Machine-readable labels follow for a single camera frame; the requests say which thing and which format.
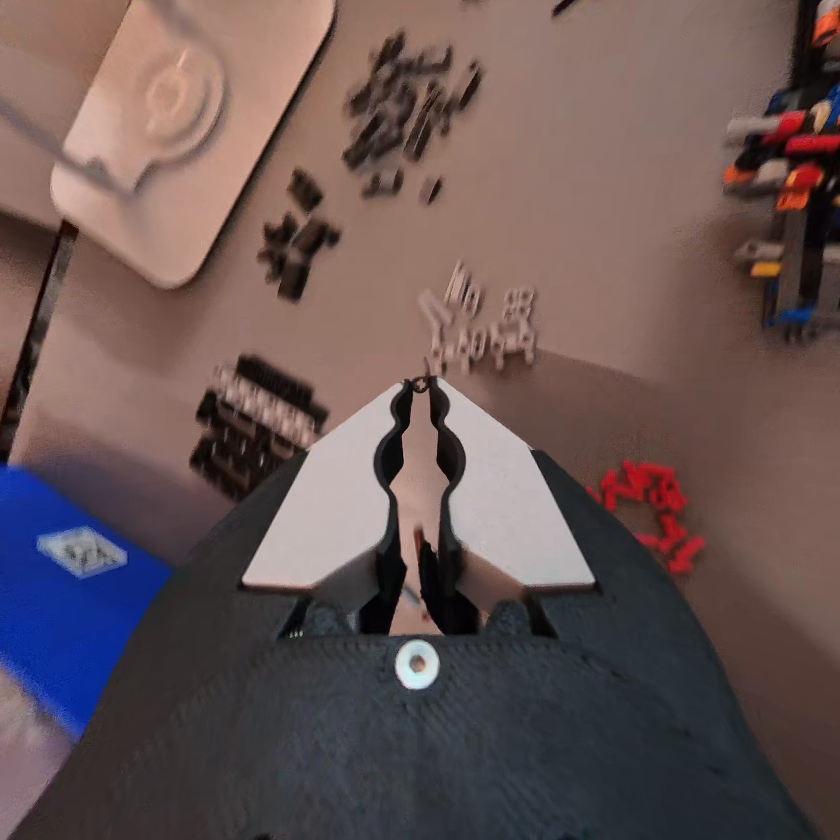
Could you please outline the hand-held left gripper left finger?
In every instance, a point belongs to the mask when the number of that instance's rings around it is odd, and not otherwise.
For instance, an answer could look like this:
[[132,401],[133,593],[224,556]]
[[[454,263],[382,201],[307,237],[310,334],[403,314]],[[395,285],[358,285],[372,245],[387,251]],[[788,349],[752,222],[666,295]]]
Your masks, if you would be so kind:
[[388,634],[406,578],[397,501],[413,386],[397,383],[310,447],[241,583],[307,596]]

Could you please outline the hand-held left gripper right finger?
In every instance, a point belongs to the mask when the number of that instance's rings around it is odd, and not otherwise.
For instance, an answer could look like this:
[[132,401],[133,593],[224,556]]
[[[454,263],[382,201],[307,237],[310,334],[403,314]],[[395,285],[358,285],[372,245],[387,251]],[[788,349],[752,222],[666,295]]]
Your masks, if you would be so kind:
[[427,610],[443,634],[476,634],[501,602],[590,592],[595,575],[525,440],[440,377],[428,382],[440,498]]

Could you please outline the pile of light grey connectors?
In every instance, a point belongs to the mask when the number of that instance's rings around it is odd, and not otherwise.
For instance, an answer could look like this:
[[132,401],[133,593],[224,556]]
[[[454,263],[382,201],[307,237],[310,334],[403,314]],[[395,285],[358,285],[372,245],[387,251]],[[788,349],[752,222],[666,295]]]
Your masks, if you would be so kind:
[[451,369],[467,375],[481,365],[503,372],[512,361],[533,367],[538,356],[532,322],[537,299],[535,287],[510,287],[493,318],[486,289],[463,260],[456,262],[442,294],[426,288],[417,296],[429,329],[424,376],[444,377]]

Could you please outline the light grey lego beam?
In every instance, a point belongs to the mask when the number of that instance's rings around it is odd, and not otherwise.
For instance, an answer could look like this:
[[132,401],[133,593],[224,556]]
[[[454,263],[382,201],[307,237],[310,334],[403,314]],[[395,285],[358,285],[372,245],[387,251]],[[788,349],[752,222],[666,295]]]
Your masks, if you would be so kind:
[[319,439],[316,419],[311,414],[236,373],[229,364],[213,368],[210,385],[221,403],[278,434],[290,445],[308,449]]

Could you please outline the black lego beam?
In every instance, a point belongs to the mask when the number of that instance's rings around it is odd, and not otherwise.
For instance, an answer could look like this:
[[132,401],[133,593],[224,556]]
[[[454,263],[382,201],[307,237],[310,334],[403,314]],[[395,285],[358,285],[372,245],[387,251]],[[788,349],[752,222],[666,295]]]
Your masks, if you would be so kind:
[[258,388],[309,415],[318,432],[326,423],[329,410],[314,400],[313,389],[308,383],[288,375],[252,353],[239,355],[235,371]]

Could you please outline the pile of red lego pins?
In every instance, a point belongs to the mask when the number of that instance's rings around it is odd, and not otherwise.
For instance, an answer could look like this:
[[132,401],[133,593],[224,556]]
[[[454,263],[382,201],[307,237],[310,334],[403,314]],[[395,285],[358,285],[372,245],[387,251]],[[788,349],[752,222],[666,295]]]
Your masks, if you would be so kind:
[[619,469],[607,470],[596,488],[586,492],[606,511],[633,503],[650,510],[654,531],[636,532],[635,540],[673,577],[693,575],[706,541],[691,533],[685,523],[688,498],[673,467],[650,461],[626,459]]

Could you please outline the partly built lego model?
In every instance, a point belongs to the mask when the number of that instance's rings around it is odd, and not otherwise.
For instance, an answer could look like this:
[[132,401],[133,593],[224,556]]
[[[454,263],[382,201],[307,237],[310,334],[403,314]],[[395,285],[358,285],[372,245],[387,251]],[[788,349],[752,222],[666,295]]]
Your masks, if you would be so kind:
[[763,329],[789,342],[839,327],[839,2],[798,2],[788,87],[763,115],[730,121],[740,153],[722,177],[741,197],[771,196],[771,225],[733,258],[763,285]]

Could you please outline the blue plastic bin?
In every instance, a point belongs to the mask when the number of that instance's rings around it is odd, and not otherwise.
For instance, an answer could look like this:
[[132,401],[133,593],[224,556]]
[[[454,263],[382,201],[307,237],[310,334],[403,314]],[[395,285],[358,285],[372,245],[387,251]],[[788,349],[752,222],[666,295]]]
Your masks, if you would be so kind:
[[2,667],[73,742],[171,575],[42,479],[2,467]]

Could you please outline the pile of black angled connectors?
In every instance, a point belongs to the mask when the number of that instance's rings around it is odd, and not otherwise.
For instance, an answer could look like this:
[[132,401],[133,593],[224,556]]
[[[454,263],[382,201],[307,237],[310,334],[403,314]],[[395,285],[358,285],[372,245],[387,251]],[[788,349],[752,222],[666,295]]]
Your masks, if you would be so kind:
[[287,193],[299,214],[286,212],[276,223],[265,223],[256,259],[265,268],[265,282],[278,298],[298,303],[311,274],[313,260],[323,249],[334,248],[343,229],[319,214],[324,198],[320,184],[306,170],[290,174]]

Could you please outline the white lamp base stand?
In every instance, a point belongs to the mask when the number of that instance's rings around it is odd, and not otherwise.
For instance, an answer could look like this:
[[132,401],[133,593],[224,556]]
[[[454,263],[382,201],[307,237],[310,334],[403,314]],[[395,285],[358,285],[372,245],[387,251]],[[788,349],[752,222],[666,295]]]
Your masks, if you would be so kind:
[[1,2],[2,213],[152,285],[200,270],[324,44],[331,1]]

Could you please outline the pile of dark grey pieces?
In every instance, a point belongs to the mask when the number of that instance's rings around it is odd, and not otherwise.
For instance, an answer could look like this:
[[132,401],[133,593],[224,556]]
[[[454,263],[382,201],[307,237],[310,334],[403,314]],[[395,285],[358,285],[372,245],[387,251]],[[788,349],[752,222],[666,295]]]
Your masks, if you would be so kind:
[[359,180],[364,202],[400,193],[406,168],[421,164],[436,138],[450,135],[487,75],[479,58],[457,65],[452,43],[415,49],[409,39],[397,28],[372,48],[366,78],[343,105],[350,139],[341,162]]

